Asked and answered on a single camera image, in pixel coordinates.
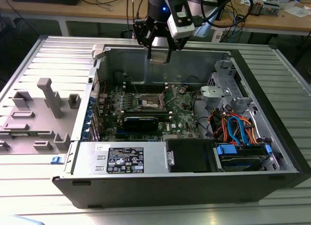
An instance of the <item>side panel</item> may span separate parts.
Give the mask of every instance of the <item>side panel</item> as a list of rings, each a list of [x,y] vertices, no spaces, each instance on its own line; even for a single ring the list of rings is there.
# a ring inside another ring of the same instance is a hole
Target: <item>side panel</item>
[[[64,180],[53,183],[78,208],[256,202],[295,174]]]
[[[285,149],[286,153],[291,159],[291,162],[293,163],[294,167],[298,171],[303,173],[298,174],[297,175],[298,178],[288,185],[288,187],[297,186],[298,184],[302,183],[303,181],[311,177],[311,168],[308,165],[305,158],[303,157],[303,155],[301,154],[292,136],[290,135],[285,125],[283,124],[282,120],[280,119],[279,115],[271,105],[266,94],[262,90],[261,86],[259,85],[258,81],[254,77],[252,71],[248,67],[247,63],[245,62],[239,51],[232,51],[232,55],[240,68],[240,71],[242,73],[241,74],[242,79],[244,79],[244,81],[247,82],[251,90],[251,93],[254,94],[261,109],[263,110],[263,113],[265,114],[277,138],[279,139],[283,148]]]

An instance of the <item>wooden workbench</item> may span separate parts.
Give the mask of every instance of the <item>wooden workbench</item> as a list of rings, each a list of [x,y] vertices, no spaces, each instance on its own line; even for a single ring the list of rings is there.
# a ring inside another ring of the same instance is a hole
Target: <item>wooden workbench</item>
[[[134,0],[134,10],[136,12],[140,0]],[[119,0],[112,4],[112,11],[99,7],[93,4],[87,4],[80,0],[78,5],[60,5],[60,4],[42,4],[42,3],[29,3],[29,2],[9,2],[13,7],[21,13],[23,17],[40,18],[40,19],[54,19],[59,21],[62,33],[66,33],[66,21],[89,21],[89,22],[111,22],[111,23],[126,23],[126,0]],[[301,2],[311,3],[311,0],[302,0]],[[245,14],[247,7],[240,4],[239,0],[233,2],[233,6],[241,14]],[[0,0],[0,9],[2,16],[16,17],[12,8],[6,3],[5,0]],[[147,0],[144,0],[140,8],[140,17],[145,17],[147,14]],[[129,0],[129,17],[132,19],[132,3]],[[216,24],[230,24],[227,13],[224,14],[221,21],[215,21]],[[252,32],[266,32],[276,34],[289,34],[289,35],[307,35],[311,30],[311,16],[296,17],[283,10],[278,16],[249,16],[245,23],[245,29]]]

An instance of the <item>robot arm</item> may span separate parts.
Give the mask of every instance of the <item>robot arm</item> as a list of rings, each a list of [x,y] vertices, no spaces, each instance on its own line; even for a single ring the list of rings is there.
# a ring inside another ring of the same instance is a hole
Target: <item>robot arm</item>
[[[226,0],[208,17],[205,17],[204,14],[202,16],[192,16],[188,0],[148,0],[148,14],[146,18],[135,20],[133,23],[136,39],[140,45],[148,48],[147,58],[150,59],[152,42],[155,37],[166,38],[169,45],[166,62],[169,63],[172,51],[182,50],[196,27],[201,27],[205,22],[220,28],[230,27],[215,25],[209,21],[230,1]],[[250,0],[249,10],[252,7],[253,1]],[[231,26],[245,21],[249,13]]]

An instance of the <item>blue tab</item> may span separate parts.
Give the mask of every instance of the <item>blue tab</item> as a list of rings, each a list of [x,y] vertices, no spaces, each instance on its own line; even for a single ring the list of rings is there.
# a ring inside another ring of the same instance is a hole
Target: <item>blue tab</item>
[[[222,155],[222,154],[231,154],[231,155],[234,155],[234,154],[237,154],[237,149],[235,148],[234,145],[219,145],[217,147],[217,153],[219,155]]]
[[[86,121],[86,122],[91,121],[91,117],[86,116],[85,121]]]
[[[93,113],[92,110],[89,110],[89,109],[88,109],[88,110],[86,111],[86,115],[88,115],[88,116],[91,116],[92,113]]]
[[[90,102],[93,102],[93,103],[96,102],[96,100],[95,100],[94,97],[92,97],[92,96],[90,96],[89,101],[90,101]]]
[[[61,165],[61,164],[63,164],[63,163],[62,163],[62,158],[59,157],[59,156],[53,157],[53,158],[52,158],[52,161],[51,161],[51,164],[52,164],[52,165],[56,165],[56,164]]]
[[[272,149],[271,149],[271,146],[270,145],[268,145],[268,144],[266,144],[266,150],[267,150],[267,152],[268,152],[268,154],[271,154],[272,153]]]

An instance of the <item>table leg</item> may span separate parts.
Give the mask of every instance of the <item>table leg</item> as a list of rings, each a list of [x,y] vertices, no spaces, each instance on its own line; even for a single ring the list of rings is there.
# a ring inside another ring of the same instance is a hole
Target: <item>table leg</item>
[[[98,35],[103,35],[102,24],[100,22],[97,23],[97,34]]]
[[[264,44],[269,44],[272,37],[277,37],[277,34],[269,34]]]
[[[60,27],[60,31],[62,32],[62,36],[70,36],[67,22],[61,19],[61,20],[58,20],[58,24]]]
[[[8,25],[11,29],[15,29],[16,25],[14,23],[14,18],[13,17],[2,17],[4,23]]]

